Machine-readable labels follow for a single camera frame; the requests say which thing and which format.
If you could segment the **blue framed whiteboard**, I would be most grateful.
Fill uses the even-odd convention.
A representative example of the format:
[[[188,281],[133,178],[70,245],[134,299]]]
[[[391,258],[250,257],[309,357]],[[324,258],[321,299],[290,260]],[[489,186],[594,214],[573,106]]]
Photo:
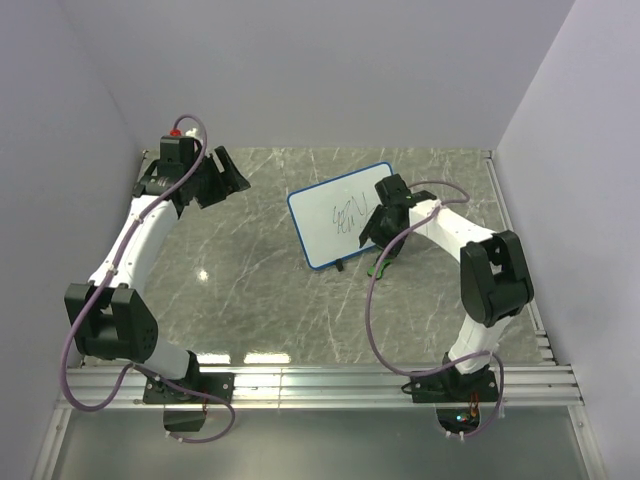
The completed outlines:
[[[308,266],[321,270],[374,247],[359,235],[380,204],[375,184],[393,174],[379,162],[290,193],[287,205]]]

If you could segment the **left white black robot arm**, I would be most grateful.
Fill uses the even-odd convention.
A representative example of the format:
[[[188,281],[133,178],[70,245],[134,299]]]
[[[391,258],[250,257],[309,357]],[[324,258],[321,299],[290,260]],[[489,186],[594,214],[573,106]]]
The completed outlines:
[[[190,202],[207,208],[249,187],[225,147],[207,153],[197,139],[162,137],[160,156],[136,183],[107,258],[87,282],[70,284],[64,296],[71,330],[59,382],[75,408],[88,407],[73,397],[67,381],[72,348],[83,356],[127,361],[147,378],[147,403],[205,403],[213,394],[229,401],[233,380],[203,374],[194,352],[162,339],[142,289],[164,239]]]

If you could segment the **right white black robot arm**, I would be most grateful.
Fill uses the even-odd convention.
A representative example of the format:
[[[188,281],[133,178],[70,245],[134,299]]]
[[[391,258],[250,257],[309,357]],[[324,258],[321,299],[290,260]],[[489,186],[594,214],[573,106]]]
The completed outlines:
[[[499,340],[511,320],[534,297],[534,288],[520,238],[511,230],[496,232],[455,213],[450,201],[405,198],[379,205],[359,235],[382,249],[374,264],[365,303],[365,330],[378,361],[412,383],[428,378],[441,382],[444,393],[466,398],[489,371]],[[423,371],[402,370],[382,355],[372,331],[372,297],[386,257],[395,256],[411,234],[421,235],[451,255],[459,265],[460,299],[465,318],[443,364]]]

